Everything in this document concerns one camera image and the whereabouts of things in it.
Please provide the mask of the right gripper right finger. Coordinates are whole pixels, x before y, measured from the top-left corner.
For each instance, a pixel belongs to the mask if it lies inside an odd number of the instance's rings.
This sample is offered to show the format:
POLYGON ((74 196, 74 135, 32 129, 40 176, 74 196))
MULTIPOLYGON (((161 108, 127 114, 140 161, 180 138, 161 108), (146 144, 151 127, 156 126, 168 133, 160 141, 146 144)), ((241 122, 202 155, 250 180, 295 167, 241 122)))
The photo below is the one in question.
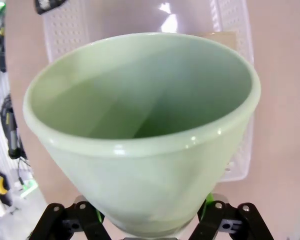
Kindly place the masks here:
POLYGON ((233 240, 273 240, 257 207, 245 202, 233 207, 210 193, 197 212, 198 224, 190 240, 214 240, 219 232, 233 240))

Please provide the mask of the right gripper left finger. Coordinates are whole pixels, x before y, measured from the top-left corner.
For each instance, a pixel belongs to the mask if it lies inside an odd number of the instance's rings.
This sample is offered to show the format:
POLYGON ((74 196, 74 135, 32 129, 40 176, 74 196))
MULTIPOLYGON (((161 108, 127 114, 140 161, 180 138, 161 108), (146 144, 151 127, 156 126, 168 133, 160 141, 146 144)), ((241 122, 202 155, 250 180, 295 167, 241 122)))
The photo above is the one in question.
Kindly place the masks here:
POLYGON ((105 216, 88 201, 69 207, 51 203, 44 210, 34 230, 32 240, 70 240, 74 233, 83 232, 88 240, 106 240, 105 216))

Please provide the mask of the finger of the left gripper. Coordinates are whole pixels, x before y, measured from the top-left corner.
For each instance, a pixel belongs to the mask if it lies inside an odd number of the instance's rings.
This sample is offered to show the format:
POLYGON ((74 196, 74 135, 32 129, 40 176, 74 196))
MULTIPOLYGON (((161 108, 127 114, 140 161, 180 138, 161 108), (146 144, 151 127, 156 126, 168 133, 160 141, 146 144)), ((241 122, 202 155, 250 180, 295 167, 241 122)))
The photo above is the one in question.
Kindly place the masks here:
POLYGON ((34 0, 37 14, 42 15, 63 5, 66 0, 34 0))

